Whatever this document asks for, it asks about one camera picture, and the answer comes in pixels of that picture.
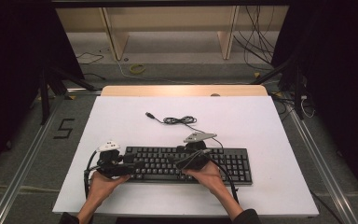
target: black keyboard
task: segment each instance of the black keyboard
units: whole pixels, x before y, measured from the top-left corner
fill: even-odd
[[[208,148],[210,157],[226,169],[235,185],[252,185],[252,174],[246,148]],[[134,155],[134,161],[144,161],[136,169],[129,182],[137,183],[198,183],[191,175],[182,174],[168,157],[185,158],[188,153],[176,147],[127,147],[126,154]],[[226,175],[220,171],[222,180],[229,185]]]

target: white table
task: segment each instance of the white table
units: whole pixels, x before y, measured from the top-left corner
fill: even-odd
[[[275,106],[268,96],[97,97],[53,212],[77,213],[85,202],[83,171],[108,140],[126,146],[176,147],[193,131],[158,119],[197,118],[194,128],[216,133],[224,147],[248,149],[254,184],[238,187],[242,208],[266,217],[315,217],[315,206]],[[219,147],[206,140],[207,147]],[[117,217],[226,217],[203,186],[125,183],[96,213]]]

